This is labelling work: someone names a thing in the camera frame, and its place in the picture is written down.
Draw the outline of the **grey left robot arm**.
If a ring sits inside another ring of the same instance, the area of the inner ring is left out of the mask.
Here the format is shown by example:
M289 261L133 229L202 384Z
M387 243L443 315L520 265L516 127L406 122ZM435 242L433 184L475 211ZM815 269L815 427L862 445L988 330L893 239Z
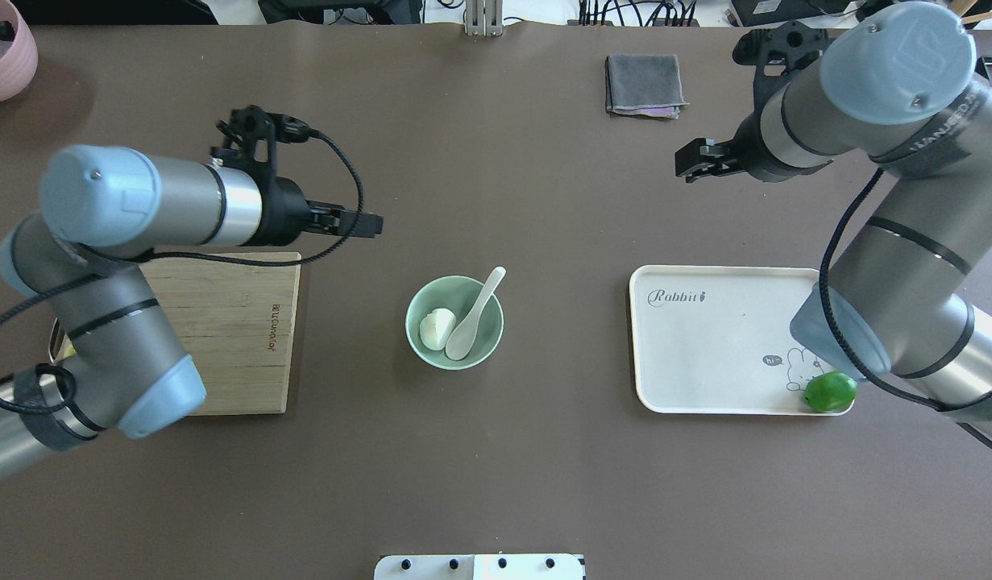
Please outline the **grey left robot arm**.
M258 106L216 125L222 143L198 163L134 148L72 144L48 162L39 209L1 242L2 278L24 301L46 302L73 354L0 378L0 481L119 429L142 438L205 403L193 356L171 326L143 264L196 259L248 267L202 247L284 247L301 234L374 238L362 177L322 130ZM278 144L317 139L355 183L356 206L309 201L278 175Z

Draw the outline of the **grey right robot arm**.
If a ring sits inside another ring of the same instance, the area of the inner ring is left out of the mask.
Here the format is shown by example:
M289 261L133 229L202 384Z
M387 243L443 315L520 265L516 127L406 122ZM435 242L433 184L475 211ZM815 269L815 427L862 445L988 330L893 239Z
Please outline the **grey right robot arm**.
M957 290L992 247L992 85L955 12L898 2L835 39L798 22L736 45L753 113L679 148L686 181L812 175L863 151L875 173L837 224L795 340L852 379L992 450L992 316Z

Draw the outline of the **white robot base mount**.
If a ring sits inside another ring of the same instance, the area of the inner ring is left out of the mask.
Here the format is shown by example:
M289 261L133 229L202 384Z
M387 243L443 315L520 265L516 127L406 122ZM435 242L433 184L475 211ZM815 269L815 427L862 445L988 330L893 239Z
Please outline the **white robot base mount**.
M583 555L566 552L388 555L374 579L585 579Z

